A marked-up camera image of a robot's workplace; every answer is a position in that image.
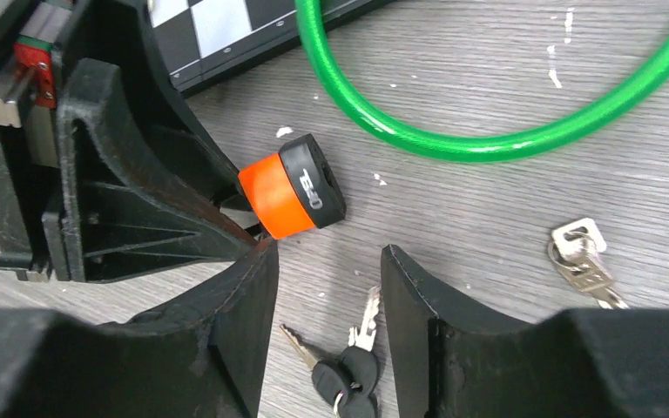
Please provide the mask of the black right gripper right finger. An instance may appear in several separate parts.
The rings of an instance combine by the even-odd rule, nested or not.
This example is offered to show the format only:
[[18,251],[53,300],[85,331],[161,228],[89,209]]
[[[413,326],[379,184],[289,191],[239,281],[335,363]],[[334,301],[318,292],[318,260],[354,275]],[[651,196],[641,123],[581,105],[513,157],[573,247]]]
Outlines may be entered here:
[[395,245],[381,282],[402,417],[669,417],[669,309],[572,308],[531,324]]

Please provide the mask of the green cable lock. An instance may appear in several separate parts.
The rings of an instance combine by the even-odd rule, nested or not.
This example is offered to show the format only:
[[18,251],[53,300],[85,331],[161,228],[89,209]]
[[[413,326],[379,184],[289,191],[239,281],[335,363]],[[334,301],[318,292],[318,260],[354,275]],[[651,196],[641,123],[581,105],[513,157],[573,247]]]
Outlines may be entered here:
[[[355,87],[389,115],[451,135],[539,127],[601,98],[669,36],[669,1],[395,1],[328,33]],[[337,136],[395,154],[348,120],[301,47],[302,93]],[[669,81],[618,121],[527,162],[669,161]]]

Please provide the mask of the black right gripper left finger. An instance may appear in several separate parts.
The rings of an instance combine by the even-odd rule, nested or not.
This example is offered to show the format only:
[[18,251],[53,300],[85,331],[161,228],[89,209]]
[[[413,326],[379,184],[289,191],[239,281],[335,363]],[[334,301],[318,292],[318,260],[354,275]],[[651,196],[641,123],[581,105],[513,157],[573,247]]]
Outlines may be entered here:
[[125,323],[0,308],[0,417],[255,417],[277,243]]

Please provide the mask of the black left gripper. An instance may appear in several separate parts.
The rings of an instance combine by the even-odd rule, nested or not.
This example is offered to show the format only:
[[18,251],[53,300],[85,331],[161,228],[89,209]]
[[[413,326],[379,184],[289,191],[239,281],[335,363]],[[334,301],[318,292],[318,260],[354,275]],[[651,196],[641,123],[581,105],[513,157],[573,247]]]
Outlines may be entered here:
[[[59,38],[82,11],[94,59],[58,102]],[[238,260],[255,238],[217,207],[241,205],[238,173],[173,86],[144,2],[0,1],[0,270],[111,283]]]

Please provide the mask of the orange black padlock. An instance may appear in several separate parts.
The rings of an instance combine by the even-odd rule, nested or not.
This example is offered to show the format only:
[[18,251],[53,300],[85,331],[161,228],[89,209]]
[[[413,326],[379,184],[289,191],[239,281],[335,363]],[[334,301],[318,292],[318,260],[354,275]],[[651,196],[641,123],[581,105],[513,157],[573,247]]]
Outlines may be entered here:
[[251,211],[262,231],[284,239],[343,221],[347,204],[326,156],[313,134],[283,144],[264,159],[239,171],[218,206]]

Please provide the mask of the black white chessboard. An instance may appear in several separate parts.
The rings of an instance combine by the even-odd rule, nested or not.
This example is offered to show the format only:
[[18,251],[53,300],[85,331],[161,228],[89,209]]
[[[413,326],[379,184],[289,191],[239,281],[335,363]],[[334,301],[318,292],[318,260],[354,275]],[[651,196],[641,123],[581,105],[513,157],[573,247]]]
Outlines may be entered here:
[[152,27],[172,85],[217,83],[298,42],[293,1],[149,1]]

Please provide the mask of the silver cable lock keys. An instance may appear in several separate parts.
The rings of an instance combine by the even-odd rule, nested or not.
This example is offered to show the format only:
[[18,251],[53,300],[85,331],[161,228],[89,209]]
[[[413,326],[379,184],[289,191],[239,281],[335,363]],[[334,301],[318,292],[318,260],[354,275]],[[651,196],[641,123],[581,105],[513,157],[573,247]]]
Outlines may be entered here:
[[582,218],[550,232],[546,250],[556,271],[580,293],[604,309],[629,309],[613,289],[614,278],[601,260],[607,244],[594,219]]

